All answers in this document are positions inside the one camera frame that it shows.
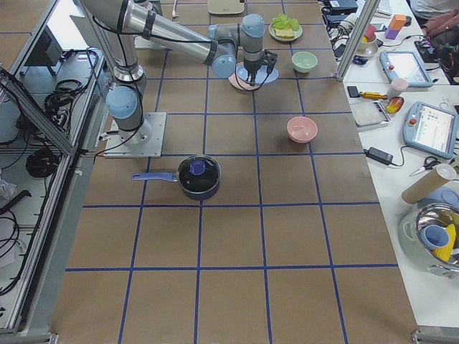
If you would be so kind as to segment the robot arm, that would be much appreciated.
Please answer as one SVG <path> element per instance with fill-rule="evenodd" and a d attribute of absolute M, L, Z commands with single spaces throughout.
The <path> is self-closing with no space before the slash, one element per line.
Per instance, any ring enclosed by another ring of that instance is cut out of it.
<path fill-rule="evenodd" d="M 265 24 L 259 14 L 248 14 L 240 23 L 216 24 L 209 27 L 208 36 L 184 27 L 162 16 L 155 7 L 137 1 L 82 1 L 100 47 L 110 62 L 116 87 L 108 93 L 107 104 L 120 100 L 120 92 L 128 90 L 138 105 L 137 114 L 122 118 L 113 114 L 118 126 L 120 141 L 127 145 L 134 156 L 145 151 L 150 156 L 166 153 L 191 153 L 202 151 L 206 139 L 211 140 L 210 153 L 241 153 L 240 144 L 246 134 L 248 120 L 213 120 L 206 127 L 200 116 L 202 128 L 197 130 L 186 119 L 191 110 L 203 110 L 197 103 L 204 99 L 204 82 L 179 81 L 182 90 L 174 90 L 173 82 L 166 82 L 158 89 L 158 102 L 167 100 L 179 111 L 167 118 L 163 113 L 146 114 L 148 81 L 141 63 L 146 55 L 139 53 L 137 39 L 152 41 L 164 49 L 164 69 L 174 66 L 182 58 L 182 68 L 198 62 L 213 70 L 222 80 L 237 76 L 239 68 L 245 71 L 240 86 L 250 92 L 262 87 L 271 76 L 276 54 L 263 48 Z"/>

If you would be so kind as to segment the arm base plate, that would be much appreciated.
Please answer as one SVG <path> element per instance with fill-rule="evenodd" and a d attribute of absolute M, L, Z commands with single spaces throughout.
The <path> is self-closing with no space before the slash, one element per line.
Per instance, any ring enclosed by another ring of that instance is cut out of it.
<path fill-rule="evenodd" d="M 143 117 L 143 125 L 127 143 L 124 143 L 122 138 L 129 138 L 129 135 L 125 132 L 119 135 L 118 126 L 112 120 L 110 129 L 117 133 L 108 136 L 103 156 L 106 158 L 160 158 L 167 113 L 144 113 Z"/>

